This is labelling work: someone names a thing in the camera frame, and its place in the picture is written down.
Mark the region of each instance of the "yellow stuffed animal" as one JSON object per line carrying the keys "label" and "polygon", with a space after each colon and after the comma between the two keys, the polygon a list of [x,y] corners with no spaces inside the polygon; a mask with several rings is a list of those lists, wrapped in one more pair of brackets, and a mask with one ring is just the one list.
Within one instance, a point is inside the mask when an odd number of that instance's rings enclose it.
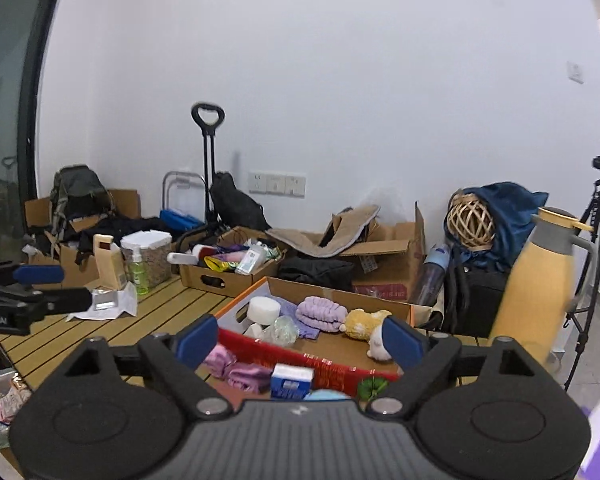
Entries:
{"label": "yellow stuffed animal", "polygon": [[378,310],[369,314],[361,308],[357,308],[347,314],[344,323],[340,325],[340,331],[353,339],[369,341],[374,329],[382,324],[385,317],[390,315],[388,310]]}

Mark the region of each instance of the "rattan ball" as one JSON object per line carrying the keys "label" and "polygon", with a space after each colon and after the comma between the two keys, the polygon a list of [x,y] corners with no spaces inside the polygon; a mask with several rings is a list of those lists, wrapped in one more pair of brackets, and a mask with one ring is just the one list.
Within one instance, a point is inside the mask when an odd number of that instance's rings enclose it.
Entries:
{"label": "rattan ball", "polygon": [[493,245],[493,216],[473,193],[457,194],[451,199],[446,227],[470,251],[486,251]]}

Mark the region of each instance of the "green soap bottle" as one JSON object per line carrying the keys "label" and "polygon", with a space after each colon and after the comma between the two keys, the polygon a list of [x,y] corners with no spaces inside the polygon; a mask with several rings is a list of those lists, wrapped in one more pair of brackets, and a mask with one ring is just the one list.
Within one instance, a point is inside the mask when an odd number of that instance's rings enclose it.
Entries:
{"label": "green soap bottle", "polygon": [[144,296],[149,292],[149,281],[146,276],[146,265],[142,261],[142,254],[140,254],[139,247],[134,248],[130,270],[134,285],[136,286],[136,294]]}

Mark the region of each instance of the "purple towel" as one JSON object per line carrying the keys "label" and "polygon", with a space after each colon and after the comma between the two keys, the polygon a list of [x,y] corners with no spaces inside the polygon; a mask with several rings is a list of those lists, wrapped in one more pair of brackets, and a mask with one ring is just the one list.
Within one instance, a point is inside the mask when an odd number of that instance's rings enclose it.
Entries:
{"label": "purple towel", "polygon": [[318,339],[320,330],[304,324],[296,317],[296,310],[298,306],[295,303],[279,298],[278,296],[270,296],[280,304],[280,316],[289,316],[294,320],[294,325],[298,327],[300,331],[300,337],[305,339]]}
{"label": "purple towel", "polygon": [[347,314],[346,307],[318,296],[304,298],[296,310],[300,321],[324,332],[339,332]]}
{"label": "purple towel", "polygon": [[236,361],[231,351],[221,344],[216,344],[203,363],[213,377],[226,380],[229,386],[255,394],[267,389],[271,380],[269,368]]}

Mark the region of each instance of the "white cylinder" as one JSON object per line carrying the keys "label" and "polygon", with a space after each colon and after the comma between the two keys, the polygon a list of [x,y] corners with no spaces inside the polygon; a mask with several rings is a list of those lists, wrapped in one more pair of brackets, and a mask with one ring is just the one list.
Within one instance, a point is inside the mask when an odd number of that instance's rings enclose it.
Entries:
{"label": "white cylinder", "polygon": [[273,324],[279,315],[280,304],[272,298],[257,296],[249,301],[247,317],[254,323],[267,326]]}

